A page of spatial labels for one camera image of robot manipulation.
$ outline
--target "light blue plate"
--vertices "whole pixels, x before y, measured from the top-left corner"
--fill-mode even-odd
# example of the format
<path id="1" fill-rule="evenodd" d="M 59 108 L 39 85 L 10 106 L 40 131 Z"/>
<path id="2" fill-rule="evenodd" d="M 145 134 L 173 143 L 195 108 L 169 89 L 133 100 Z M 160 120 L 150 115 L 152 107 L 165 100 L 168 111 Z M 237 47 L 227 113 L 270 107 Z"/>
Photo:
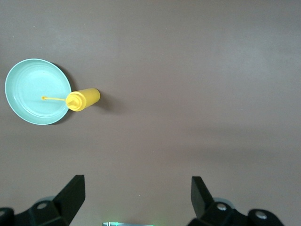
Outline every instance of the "light blue plate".
<path id="1" fill-rule="evenodd" d="M 42 96 L 65 99 L 71 87 L 64 73 L 54 64 L 27 59 L 16 64 L 5 81 L 5 95 L 13 111 L 27 122 L 48 125 L 68 111 L 64 101 L 42 100 Z"/>

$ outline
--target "screw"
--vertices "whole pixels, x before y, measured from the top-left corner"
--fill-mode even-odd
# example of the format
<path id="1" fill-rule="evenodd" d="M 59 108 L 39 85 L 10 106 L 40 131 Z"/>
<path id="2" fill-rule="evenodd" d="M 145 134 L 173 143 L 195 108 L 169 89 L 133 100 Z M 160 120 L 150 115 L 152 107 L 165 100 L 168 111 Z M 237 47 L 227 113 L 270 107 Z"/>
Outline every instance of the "screw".
<path id="1" fill-rule="evenodd" d="M 261 212 L 261 211 L 256 211 L 256 212 L 255 212 L 255 215 L 256 215 L 258 218 L 263 219 L 263 220 L 265 220 L 266 218 L 268 218 L 267 215 L 266 215 L 264 212 Z"/>
<path id="2" fill-rule="evenodd" d="M 46 206 L 47 206 L 47 203 L 46 203 L 46 202 L 43 202 L 43 203 L 41 203 L 40 205 L 38 205 L 37 209 L 38 209 L 38 210 L 41 210 L 41 209 L 45 208 Z"/>
<path id="3" fill-rule="evenodd" d="M 227 210 L 227 207 L 222 203 L 217 204 L 217 208 L 221 211 Z"/>

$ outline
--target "gray table surface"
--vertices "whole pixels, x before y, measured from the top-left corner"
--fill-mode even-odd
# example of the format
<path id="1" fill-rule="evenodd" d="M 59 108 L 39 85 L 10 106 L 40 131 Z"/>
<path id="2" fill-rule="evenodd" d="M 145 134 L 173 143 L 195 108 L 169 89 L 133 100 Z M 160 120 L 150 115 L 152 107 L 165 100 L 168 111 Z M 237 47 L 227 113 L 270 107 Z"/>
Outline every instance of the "gray table surface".
<path id="1" fill-rule="evenodd" d="M 23 121 L 4 82 L 27 58 L 102 99 Z M 1 0 L 0 85 L 0 206 L 19 213 L 84 174 L 72 226 L 185 226 L 195 175 L 243 214 L 300 225 L 299 0 Z"/>

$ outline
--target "yellow squeeze bottle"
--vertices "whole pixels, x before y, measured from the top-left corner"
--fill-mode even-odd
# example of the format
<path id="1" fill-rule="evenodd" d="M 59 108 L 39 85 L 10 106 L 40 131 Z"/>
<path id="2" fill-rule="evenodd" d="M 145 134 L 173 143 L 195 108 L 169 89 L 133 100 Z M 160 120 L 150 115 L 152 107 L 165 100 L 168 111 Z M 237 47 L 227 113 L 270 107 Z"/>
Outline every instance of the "yellow squeeze bottle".
<path id="1" fill-rule="evenodd" d="M 95 88 L 83 89 L 70 93 L 66 104 L 70 110 L 79 112 L 95 104 L 100 99 L 100 92 Z"/>

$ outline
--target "plate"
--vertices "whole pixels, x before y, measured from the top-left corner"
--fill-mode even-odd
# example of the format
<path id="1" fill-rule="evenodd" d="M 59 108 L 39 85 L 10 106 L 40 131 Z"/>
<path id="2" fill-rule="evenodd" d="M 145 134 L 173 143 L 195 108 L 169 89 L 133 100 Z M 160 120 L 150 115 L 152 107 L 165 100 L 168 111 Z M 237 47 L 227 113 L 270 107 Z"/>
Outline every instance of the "plate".
<path id="1" fill-rule="evenodd" d="M 27 59 L 16 64 L 5 81 L 5 95 L 10 107 L 22 119 L 36 125 L 49 125 L 65 116 L 64 101 L 42 100 L 42 96 L 65 99 L 71 87 L 64 73 L 41 59 Z"/>

